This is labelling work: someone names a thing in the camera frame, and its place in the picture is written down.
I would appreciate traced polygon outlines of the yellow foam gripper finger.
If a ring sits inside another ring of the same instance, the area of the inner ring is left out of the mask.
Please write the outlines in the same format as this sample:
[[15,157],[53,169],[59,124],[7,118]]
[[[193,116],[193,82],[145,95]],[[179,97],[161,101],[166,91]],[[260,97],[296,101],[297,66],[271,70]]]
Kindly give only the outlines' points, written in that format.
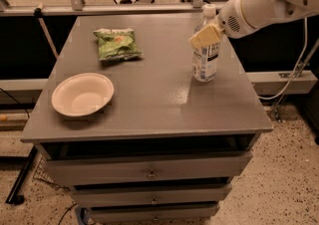
[[203,48],[220,42],[223,29],[217,24],[208,24],[194,33],[188,41],[195,48]]

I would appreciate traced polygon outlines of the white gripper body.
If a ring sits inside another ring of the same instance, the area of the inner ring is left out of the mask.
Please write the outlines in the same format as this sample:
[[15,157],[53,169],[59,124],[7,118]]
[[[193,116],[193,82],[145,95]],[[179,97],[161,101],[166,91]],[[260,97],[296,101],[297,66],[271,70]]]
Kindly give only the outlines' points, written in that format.
[[229,0],[217,15],[220,26],[227,37],[239,39],[253,33],[242,12],[242,0]]

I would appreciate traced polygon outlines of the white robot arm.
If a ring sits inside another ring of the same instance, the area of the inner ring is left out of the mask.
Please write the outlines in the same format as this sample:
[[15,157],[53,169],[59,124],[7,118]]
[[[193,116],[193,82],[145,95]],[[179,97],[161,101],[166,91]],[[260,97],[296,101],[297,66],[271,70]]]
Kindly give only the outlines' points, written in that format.
[[202,48],[219,42],[223,35],[239,39],[269,25],[296,21],[318,12],[319,0],[229,0],[189,42],[194,48]]

